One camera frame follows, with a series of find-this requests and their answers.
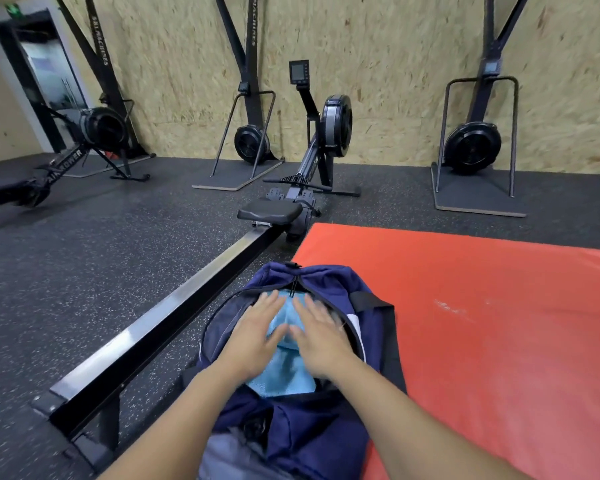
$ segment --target door frame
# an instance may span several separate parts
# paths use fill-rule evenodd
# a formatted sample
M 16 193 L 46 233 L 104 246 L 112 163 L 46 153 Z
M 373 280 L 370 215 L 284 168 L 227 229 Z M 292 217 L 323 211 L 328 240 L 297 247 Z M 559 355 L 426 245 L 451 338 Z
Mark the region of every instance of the door frame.
M 95 103 L 94 103 L 93 97 L 91 96 L 91 94 L 89 94 L 87 86 L 84 83 L 84 79 L 82 78 L 82 76 L 80 74 L 80 70 L 78 69 L 78 65 L 76 63 L 75 57 L 73 56 L 71 50 L 69 50 L 69 47 L 70 47 L 69 40 L 70 40 L 70 37 L 72 37 L 72 35 L 71 35 L 71 33 L 68 34 L 67 31 L 65 30 L 64 19 L 62 17 L 62 14 L 58 10 L 56 1 L 55 0 L 20 0 L 20 1 L 18 1 L 18 6 L 20 7 L 20 10 L 22 11 L 22 13 L 24 15 L 30 15 L 32 13 L 42 11 L 42 10 L 49 10 L 49 14 L 51 14 L 51 19 L 53 20 L 53 23 L 56 26 L 56 31 L 58 33 L 58 37 L 60 38 L 60 42 L 63 45 L 64 53 L 67 56 L 69 65 L 71 65 L 71 69 L 73 71 L 73 74 L 75 75 L 75 79 L 78 83 L 78 86 L 80 87 L 80 91 L 82 92 L 82 94 L 84 96 L 85 103 L 87 103 L 88 107 L 94 107 Z M 4 4 L 0 4 L 0 22 L 5 22 L 10 19 L 11 19 L 11 17 L 7 13 L 7 10 L 4 6 Z M 27 121 L 29 122 L 31 128 L 33 129 L 33 132 L 36 135 L 36 138 L 38 139 L 40 147 L 42 147 L 42 151 L 45 153 L 53 153 L 54 151 L 51 146 L 51 143 L 49 142 L 49 138 L 47 137 L 47 134 L 45 133 L 44 129 L 42 128 L 42 125 L 40 124 L 40 121 L 38 120 L 36 113 L 33 111 L 33 108 L 31 106 L 31 104 L 29 103 L 29 100 L 27 99 L 24 89 L 20 85 L 20 81 L 18 80 L 18 77 L 16 76 L 16 73 L 13 70 L 11 63 L 7 59 L 7 55 L 4 51 L 4 49 L 2 48 L 1 44 L 0 44 L 0 71 L 2 72 L 2 75 L 4 76 L 5 80 L 7 81 L 7 84 L 11 88 L 11 91 L 15 95 L 16 100 L 18 101 L 18 104 L 22 108 Z

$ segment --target ski erg frame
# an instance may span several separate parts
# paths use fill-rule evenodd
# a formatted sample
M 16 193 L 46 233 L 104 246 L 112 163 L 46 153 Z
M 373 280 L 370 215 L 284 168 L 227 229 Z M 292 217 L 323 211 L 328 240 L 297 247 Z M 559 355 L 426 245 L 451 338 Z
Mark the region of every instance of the ski erg frame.
M 71 15 L 71 12 L 69 11 L 69 8 L 67 8 L 67 6 L 64 4 L 64 1 L 56 0 L 60 11 L 64 15 L 67 25 L 69 25 L 73 36 L 78 42 L 78 46 L 80 46 L 82 53 L 87 59 L 89 67 L 95 74 L 96 79 L 100 84 L 100 88 L 102 89 L 100 102 L 106 104 L 107 106 L 111 106 L 111 108 L 120 116 L 122 116 L 122 119 L 124 119 L 127 123 L 127 129 L 129 133 L 128 156 L 130 158 L 136 158 L 149 155 L 142 144 L 138 142 L 136 131 L 133 123 L 131 122 L 129 113 L 131 108 L 133 108 L 134 102 L 131 99 L 124 99 L 124 97 L 122 97 L 122 93 L 120 92 L 120 86 L 118 85 L 116 73 L 114 72 L 113 65 L 111 64 L 111 56 L 109 55 L 109 49 L 107 49 L 107 43 L 104 39 L 102 25 L 100 24 L 100 18 L 96 12 L 96 7 L 93 3 L 93 0 L 84 1 L 87 6 L 87 14 L 89 16 L 89 25 L 91 28 L 91 36 L 93 38 L 93 46 L 96 48 L 97 52 L 91 47 L 91 44 L 89 44 L 87 37 L 85 37 L 84 33 L 82 33 L 80 26 L 78 26 L 78 23 L 76 23 L 73 15 Z M 127 103 L 131 103 L 131 108 L 127 108 Z
M 247 110 L 247 120 L 250 125 L 262 129 L 262 103 L 260 101 L 260 85 L 258 83 L 258 0 L 249 0 L 247 10 L 247 35 L 244 47 L 235 30 L 229 8 L 224 0 L 216 0 L 220 17 L 235 61 L 240 69 L 240 92 L 245 92 L 244 105 Z
M 502 51 L 528 0 L 518 0 L 499 35 L 495 36 L 495 2 L 484 0 L 483 48 L 477 81 L 466 122 L 482 121 L 487 112 L 493 83 L 502 71 Z

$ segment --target osb wood wall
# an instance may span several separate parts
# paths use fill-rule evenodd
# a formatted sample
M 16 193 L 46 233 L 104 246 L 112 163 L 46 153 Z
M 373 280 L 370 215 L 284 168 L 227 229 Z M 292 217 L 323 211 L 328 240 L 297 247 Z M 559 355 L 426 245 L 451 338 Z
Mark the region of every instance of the osb wood wall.
M 65 0 L 86 29 L 83 0 Z M 95 0 L 136 126 L 164 156 L 213 157 L 239 81 L 214 0 Z M 514 0 L 496 0 L 501 25 Z M 226 0 L 239 34 L 246 0 Z M 439 142 L 446 83 L 475 75 L 483 0 L 260 0 L 260 81 L 278 94 L 270 128 L 277 155 L 299 159 L 304 110 L 288 61 L 311 60 L 319 105 L 351 96 L 345 161 L 428 165 Z M 519 168 L 600 173 L 600 0 L 529 0 L 504 53 L 521 82 Z M 448 128 L 471 87 L 452 97 Z M 488 118 L 507 166 L 512 90 L 499 83 Z M 246 120 L 242 112 L 234 128 Z M 228 142 L 226 157 L 233 157 Z

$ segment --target white stain on mat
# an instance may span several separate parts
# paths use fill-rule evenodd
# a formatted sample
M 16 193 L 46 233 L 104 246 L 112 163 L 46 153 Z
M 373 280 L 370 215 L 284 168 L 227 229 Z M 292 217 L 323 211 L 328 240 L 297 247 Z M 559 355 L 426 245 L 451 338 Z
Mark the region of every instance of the white stain on mat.
M 443 310 L 451 312 L 467 322 L 475 323 L 473 320 L 471 320 L 471 318 L 469 318 L 469 316 L 467 316 L 466 310 L 462 310 L 462 309 L 455 310 L 455 309 L 451 308 L 451 306 L 449 306 L 448 304 L 442 303 L 441 301 L 439 301 L 437 299 L 434 299 L 433 303 L 435 303 L 437 306 L 439 306 Z

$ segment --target doorway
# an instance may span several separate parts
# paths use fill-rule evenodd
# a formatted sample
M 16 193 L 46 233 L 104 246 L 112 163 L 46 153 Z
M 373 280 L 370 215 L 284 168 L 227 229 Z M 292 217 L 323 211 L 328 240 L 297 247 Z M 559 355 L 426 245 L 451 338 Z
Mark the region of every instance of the doorway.
M 59 113 L 88 107 L 48 9 L 0 22 L 0 45 L 56 153 L 72 147 Z

